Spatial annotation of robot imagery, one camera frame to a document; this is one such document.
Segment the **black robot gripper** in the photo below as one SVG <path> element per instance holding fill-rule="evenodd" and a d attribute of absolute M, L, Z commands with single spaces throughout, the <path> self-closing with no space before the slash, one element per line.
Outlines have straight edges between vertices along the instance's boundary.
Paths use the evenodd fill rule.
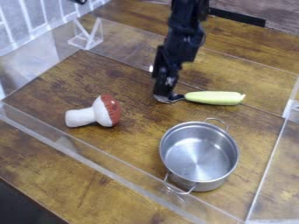
<path fill-rule="evenodd" d="M 158 46 L 154 59 L 154 96 L 159 100 L 172 100 L 176 97 L 176 70 L 182 69 L 184 62 L 194 62 L 204 41 L 206 33 L 196 17 L 186 21 L 168 19 L 168 33 L 163 44 Z"/>

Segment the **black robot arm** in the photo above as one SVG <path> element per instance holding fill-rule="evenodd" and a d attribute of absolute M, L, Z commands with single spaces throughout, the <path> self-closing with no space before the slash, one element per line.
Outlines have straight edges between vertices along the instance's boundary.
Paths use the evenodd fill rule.
<path fill-rule="evenodd" d="M 200 21 L 207 17 L 208 0 L 172 0 L 168 33 L 158 46 L 152 77 L 154 98 L 170 103 L 183 98 L 174 92 L 184 62 L 194 62 L 206 41 Z"/>

